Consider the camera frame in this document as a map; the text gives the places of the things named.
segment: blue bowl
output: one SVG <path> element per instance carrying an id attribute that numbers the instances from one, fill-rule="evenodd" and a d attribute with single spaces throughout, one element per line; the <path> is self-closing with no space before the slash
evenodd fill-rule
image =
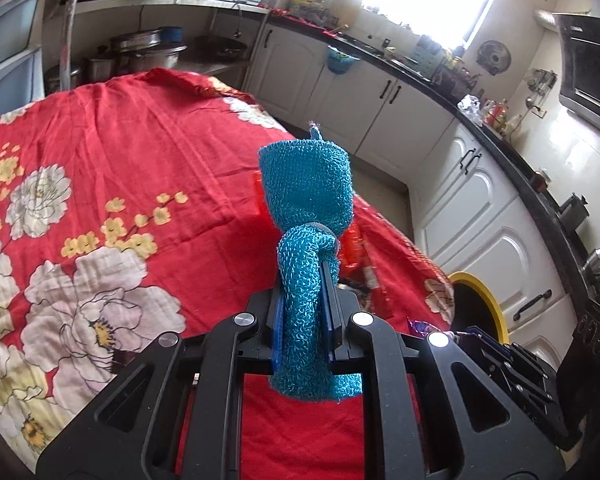
<path id="1" fill-rule="evenodd" d="M 334 46 L 329 46 L 327 49 L 327 68 L 334 74 L 346 74 L 349 71 L 349 68 L 351 68 L 351 65 L 359 60 L 360 59 L 357 57 L 339 51 Z"/>
<path id="2" fill-rule="evenodd" d="M 182 42 L 182 27 L 161 27 L 159 30 L 162 43 Z"/>

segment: cabinet door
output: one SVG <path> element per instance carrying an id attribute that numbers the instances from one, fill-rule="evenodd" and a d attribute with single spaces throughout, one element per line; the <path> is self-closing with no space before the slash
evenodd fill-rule
<path id="1" fill-rule="evenodd" d="M 416 245 L 439 266 L 469 245 L 516 197 L 509 179 L 488 153 L 465 161 L 460 178 L 414 226 Z"/>
<path id="2" fill-rule="evenodd" d="M 475 137 L 460 121 L 454 120 L 408 183 L 411 217 L 415 225 L 422 221 L 449 188 L 463 176 L 462 168 L 479 149 L 480 145 Z"/>
<path id="3" fill-rule="evenodd" d="M 302 114 L 320 76 L 326 49 L 313 38 L 266 27 L 247 91 L 274 117 L 302 127 Z"/>
<path id="4" fill-rule="evenodd" d="M 452 120 L 434 100 L 398 81 L 356 155 L 408 185 Z"/>
<path id="5" fill-rule="evenodd" d="M 565 296 L 545 312 L 511 332 L 509 337 L 557 370 L 571 345 L 571 335 L 577 322 L 571 298 Z"/>
<path id="6" fill-rule="evenodd" d="M 516 198 L 480 234 L 447 263 L 446 274 L 458 270 L 481 280 L 498 301 L 509 330 L 522 326 L 564 296 L 560 277 L 536 224 Z M 513 315 L 527 301 L 551 289 L 548 300 Z"/>
<path id="7" fill-rule="evenodd" d="M 320 124 L 322 136 L 355 153 L 396 79 L 358 61 L 346 74 L 325 68 L 306 108 L 303 123 Z"/>

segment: yellow rim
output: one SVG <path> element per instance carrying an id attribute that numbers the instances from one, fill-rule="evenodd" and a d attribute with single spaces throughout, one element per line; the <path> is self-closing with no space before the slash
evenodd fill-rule
<path id="1" fill-rule="evenodd" d="M 461 285 L 470 286 L 478 293 L 478 296 L 486 303 L 489 312 L 491 312 L 491 316 L 496 325 L 496 332 L 498 332 L 498 343 L 509 344 L 507 323 L 504 321 L 504 316 L 502 315 L 498 302 L 484 283 L 468 272 L 454 272 L 449 276 L 449 280 L 451 283 L 460 283 Z"/>

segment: yellow-rimmed bucket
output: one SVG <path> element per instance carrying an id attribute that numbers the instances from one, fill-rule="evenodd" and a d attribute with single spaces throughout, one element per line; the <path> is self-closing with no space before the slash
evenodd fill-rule
<path id="1" fill-rule="evenodd" d="M 500 305 L 487 286 L 468 272 L 454 272 L 449 276 L 449 280 L 454 286 L 456 303 L 451 330 L 462 332 L 475 325 L 498 343 L 508 344 L 507 323 L 504 321 Z"/>

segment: black cabinet handle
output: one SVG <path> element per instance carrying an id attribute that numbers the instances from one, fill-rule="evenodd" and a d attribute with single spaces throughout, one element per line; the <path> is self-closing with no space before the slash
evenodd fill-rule
<path id="1" fill-rule="evenodd" d="M 390 84 L 391 84 L 391 80 L 389 79 L 389 81 L 386 82 L 386 86 L 384 87 L 384 90 L 382 90 L 382 93 L 380 94 L 381 99 L 384 99 L 384 96 L 386 95 L 386 91 L 389 89 Z"/>
<path id="2" fill-rule="evenodd" d="M 521 306 L 518 311 L 513 315 L 513 321 L 518 321 L 520 320 L 520 314 L 522 314 L 526 309 L 531 308 L 532 306 L 534 306 L 538 301 L 545 299 L 548 300 L 551 297 L 551 289 L 549 288 L 547 291 L 543 292 L 542 294 L 538 294 L 535 298 L 533 298 L 531 301 L 527 301 L 523 306 Z"/>
<path id="3" fill-rule="evenodd" d="M 400 93 L 400 90 L 402 90 L 402 85 L 398 85 L 398 89 L 395 91 L 394 96 L 391 98 L 391 100 L 389 101 L 389 104 L 394 104 L 395 98 L 398 97 L 398 94 Z"/>
<path id="4" fill-rule="evenodd" d="M 271 33 L 273 32 L 273 29 L 270 28 L 269 31 L 267 32 L 267 35 L 264 39 L 264 48 L 267 48 L 269 46 L 269 36 L 271 35 Z"/>
<path id="5" fill-rule="evenodd" d="M 469 153 L 475 153 L 475 148 L 471 148 L 470 150 L 467 150 L 467 152 L 460 158 L 460 169 L 461 170 L 464 170 L 464 166 L 462 165 L 462 163 L 466 159 L 466 156 L 469 155 Z"/>
<path id="6" fill-rule="evenodd" d="M 469 162 L 466 164 L 466 169 L 464 170 L 464 174 L 468 175 L 469 174 L 469 166 L 471 165 L 471 163 L 474 161 L 474 158 L 480 158 L 482 156 L 481 153 L 478 153 L 477 155 L 474 154 L 474 156 L 472 156 L 469 159 Z"/>

